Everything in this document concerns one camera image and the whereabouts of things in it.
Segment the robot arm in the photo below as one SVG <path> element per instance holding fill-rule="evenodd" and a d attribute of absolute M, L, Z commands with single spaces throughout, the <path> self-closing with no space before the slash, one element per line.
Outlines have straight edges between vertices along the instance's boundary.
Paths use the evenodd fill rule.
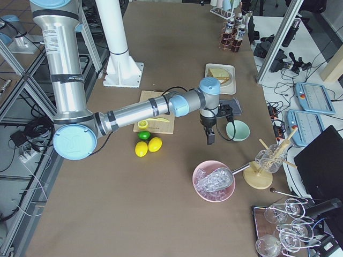
<path fill-rule="evenodd" d="M 162 95 L 117 110 L 91 112 L 86 105 L 76 29 L 80 1 L 31 1 L 34 22 L 42 29 L 57 113 L 54 116 L 55 151 L 68 160 L 90 156 L 98 138 L 146 118 L 172 113 L 185 116 L 199 110 L 207 142 L 214 142 L 212 127 L 219 107 L 220 82 L 207 77 L 185 93 L 168 89 Z"/>

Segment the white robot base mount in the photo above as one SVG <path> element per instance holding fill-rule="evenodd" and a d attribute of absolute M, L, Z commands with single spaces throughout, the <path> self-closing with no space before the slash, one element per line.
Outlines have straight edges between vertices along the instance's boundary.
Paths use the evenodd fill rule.
<path fill-rule="evenodd" d="M 103 85 L 138 88 L 144 64 L 129 54 L 119 1 L 96 1 L 110 57 Z"/>

